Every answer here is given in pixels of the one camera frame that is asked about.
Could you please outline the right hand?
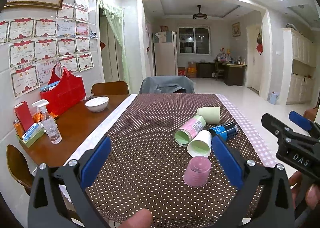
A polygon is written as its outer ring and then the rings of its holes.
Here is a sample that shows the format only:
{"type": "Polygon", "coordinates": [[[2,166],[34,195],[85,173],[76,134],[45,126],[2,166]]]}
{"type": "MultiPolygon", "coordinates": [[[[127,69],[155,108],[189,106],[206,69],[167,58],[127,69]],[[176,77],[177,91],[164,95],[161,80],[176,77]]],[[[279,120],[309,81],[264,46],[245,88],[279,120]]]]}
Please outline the right hand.
{"type": "MultiPolygon", "coordinates": [[[[301,190],[302,181],[304,177],[302,173],[296,171],[289,178],[289,185],[291,187],[292,200],[294,207],[296,206],[296,198],[301,190]]],[[[305,202],[309,208],[314,210],[319,203],[319,186],[312,184],[306,191],[305,202]]]]}

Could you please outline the left hand thumb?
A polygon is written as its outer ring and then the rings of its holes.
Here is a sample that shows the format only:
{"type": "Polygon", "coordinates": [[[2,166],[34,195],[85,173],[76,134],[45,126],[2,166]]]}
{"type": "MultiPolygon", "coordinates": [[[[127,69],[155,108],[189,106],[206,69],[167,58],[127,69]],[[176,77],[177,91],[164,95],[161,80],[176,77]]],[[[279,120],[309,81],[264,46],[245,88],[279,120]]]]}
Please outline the left hand thumb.
{"type": "Polygon", "coordinates": [[[147,209],[141,209],[128,220],[121,223],[119,228],[149,228],[153,223],[153,215],[147,209]]]}

